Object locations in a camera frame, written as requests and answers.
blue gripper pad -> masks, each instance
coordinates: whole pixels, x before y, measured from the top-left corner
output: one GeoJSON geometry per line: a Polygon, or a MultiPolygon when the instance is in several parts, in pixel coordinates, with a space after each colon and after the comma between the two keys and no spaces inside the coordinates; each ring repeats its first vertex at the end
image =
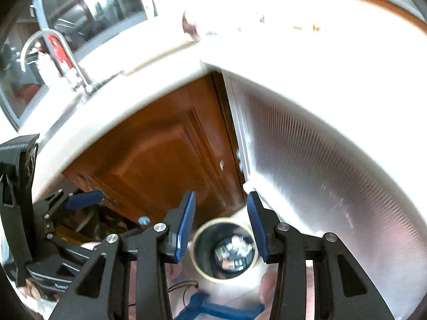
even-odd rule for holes
{"type": "Polygon", "coordinates": [[[169,232],[161,247],[163,262],[177,264],[187,251],[189,235],[196,212],[196,194],[185,191],[178,208],[170,209],[163,222],[169,232]]]}
{"type": "Polygon", "coordinates": [[[196,194],[191,192],[188,199],[184,195],[183,201],[185,203],[184,215],[179,226],[178,234],[176,236],[176,250],[175,259],[180,262],[187,251],[188,238],[191,233],[193,225],[194,214],[196,213],[196,194]]]}
{"type": "Polygon", "coordinates": [[[265,309],[262,304],[253,309],[236,309],[209,303],[208,298],[209,295],[203,292],[194,294],[191,296],[188,306],[174,320],[195,320],[200,314],[228,320],[254,320],[265,309]]]}
{"type": "Polygon", "coordinates": [[[263,208],[263,205],[256,191],[252,191],[248,195],[246,204],[248,208],[249,220],[251,221],[252,231],[255,237],[255,242],[257,244],[258,253],[264,261],[267,261],[268,256],[270,255],[268,252],[267,234],[261,221],[260,214],[258,213],[259,205],[261,208],[263,208]]]}
{"type": "Polygon", "coordinates": [[[69,210],[78,210],[89,206],[94,206],[102,201],[104,194],[100,190],[85,192],[73,195],[68,198],[65,207],[69,210]]]}

silver bolt head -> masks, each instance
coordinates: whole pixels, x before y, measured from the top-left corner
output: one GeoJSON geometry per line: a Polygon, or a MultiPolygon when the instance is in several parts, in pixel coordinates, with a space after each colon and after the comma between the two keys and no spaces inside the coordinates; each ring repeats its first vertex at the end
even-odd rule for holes
{"type": "Polygon", "coordinates": [[[332,232],[328,232],[325,235],[325,238],[326,238],[327,241],[336,242],[337,239],[338,239],[338,236],[336,234],[332,233],[332,232]]]}
{"type": "Polygon", "coordinates": [[[116,235],[115,233],[112,233],[107,237],[107,242],[114,243],[115,241],[117,241],[117,239],[119,239],[119,236],[116,235]]]}
{"type": "Polygon", "coordinates": [[[162,232],[162,231],[166,230],[166,224],[157,223],[154,225],[154,230],[157,232],[162,232]]]}
{"type": "Polygon", "coordinates": [[[278,223],[277,224],[277,228],[280,231],[289,231],[289,229],[291,228],[291,226],[289,226],[289,224],[287,224],[287,223],[278,223]]]}

blue object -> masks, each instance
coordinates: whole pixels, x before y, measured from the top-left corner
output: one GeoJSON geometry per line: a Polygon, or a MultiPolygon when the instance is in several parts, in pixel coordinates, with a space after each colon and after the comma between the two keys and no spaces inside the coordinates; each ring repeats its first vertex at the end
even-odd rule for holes
{"type": "Polygon", "coordinates": [[[254,320],[264,311],[264,305],[260,304],[253,309],[236,309],[218,304],[209,303],[208,294],[198,292],[191,296],[186,306],[174,320],[194,320],[199,314],[209,314],[214,317],[229,320],[254,320]]]}
{"type": "Polygon", "coordinates": [[[98,204],[104,198],[100,190],[85,192],[83,194],[69,196],[65,207],[69,210],[79,210],[98,204]]]}
{"type": "Polygon", "coordinates": [[[149,223],[151,223],[151,220],[149,219],[149,217],[140,217],[138,219],[138,224],[140,225],[148,225],[149,223]]]}
{"type": "Polygon", "coordinates": [[[175,259],[180,262],[187,251],[188,238],[191,233],[191,226],[193,225],[194,213],[196,212],[196,194],[191,192],[187,205],[185,206],[184,215],[179,226],[175,259]]]}
{"type": "Polygon", "coordinates": [[[267,244],[267,234],[261,222],[261,218],[257,211],[257,206],[255,205],[252,193],[248,195],[246,204],[248,208],[249,220],[251,221],[252,231],[255,237],[255,242],[257,244],[258,253],[263,258],[263,260],[266,261],[270,256],[267,244]]]}

stainless steel surface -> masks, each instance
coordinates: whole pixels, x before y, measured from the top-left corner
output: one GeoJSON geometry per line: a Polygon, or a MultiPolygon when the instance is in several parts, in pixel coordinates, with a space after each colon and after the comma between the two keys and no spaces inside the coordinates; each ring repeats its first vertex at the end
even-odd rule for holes
{"type": "Polygon", "coordinates": [[[166,225],[163,223],[157,223],[154,225],[154,230],[157,232],[162,232],[166,229],[166,225]]]}
{"type": "Polygon", "coordinates": [[[53,125],[44,133],[38,146],[38,152],[41,152],[44,146],[52,139],[56,132],[77,112],[77,110],[87,102],[87,97],[83,93],[78,93],[76,97],[67,105],[61,116],[53,123],[53,125]]]}
{"type": "Polygon", "coordinates": [[[394,317],[407,319],[427,290],[427,228],[413,204],[318,118],[253,83],[228,74],[225,80],[250,185],[300,232],[336,233],[394,317]]]}
{"type": "Polygon", "coordinates": [[[337,235],[336,235],[336,234],[334,234],[334,233],[331,233],[331,232],[327,233],[327,234],[325,235],[325,238],[326,238],[326,240],[328,240],[328,241],[330,241],[330,242],[336,242],[336,241],[337,241],[337,239],[338,239],[337,235]]]}
{"type": "Polygon", "coordinates": [[[114,242],[117,242],[117,239],[119,239],[119,236],[116,235],[115,233],[112,233],[107,237],[107,242],[114,243],[114,242]]]}
{"type": "Polygon", "coordinates": [[[25,56],[27,54],[27,51],[30,46],[33,45],[33,43],[42,37],[43,35],[53,35],[56,38],[58,38],[59,42],[61,43],[61,46],[65,50],[65,54],[67,54],[68,59],[71,61],[73,67],[76,69],[78,75],[83,80],[83,83],[85,84],[85,89],[88,92],[91,92],[91,86],[90,86],[90,79],[82,72],[82,69],[80,68],[77,60],[75,59],[70,46],[68,45],[67,40],[64,38],[64,36],[54,29],[42,29],[37,32],[35,32],[33,35],[30,36],[30,38],[25,42],[24,47],[22,47],[21,51],[21,70],[25,72],[25,56]]]}
{"type": "Polygon", "coordinates": [[[277,224],[277,228],[281,231],[288,231],[290,229],[290,226],[287,223],[279,223],[277,224]]]}

floor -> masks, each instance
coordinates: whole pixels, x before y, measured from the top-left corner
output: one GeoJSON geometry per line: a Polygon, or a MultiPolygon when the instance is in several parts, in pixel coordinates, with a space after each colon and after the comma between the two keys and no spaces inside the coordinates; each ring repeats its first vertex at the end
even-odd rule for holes
{"type": "MultiPolygon", "coordinates": [[[[243,225],[250,226],[249,216],[246,207],[232,216],[243,225]]],[[[266,265],[259,257],[255,266],[247,270],[244,274],[231,280],[228,284],[212,282],[202,277],[194,268],[189,253],[182,262],[182,274],[171,281],[171,285],[184,280],[196,280],[199,282],[199,289],[210,294],[209,302],[229,306],[238,309],[255,308],[260,304],[260,283],[261,278],[267,271],[277,270],[277,265],[266,265]]],[[[183,293],[185,288],[177,289],[169,294],[172,315],[176,317],[184,308],[183,293]]],[[[191,287],[185,293],[185,302],[188,304],[190,297],[198,292],[191,287]]],[[[262,319],[268,319],[269,313],[263,314],[262,319]]],[[[201,314],[197,320],[217,319],[209,315],[201,314]]],[[[307,313],[306,320],[314,319],[314,275],[313,264],[307,261],[307,313]]]]}

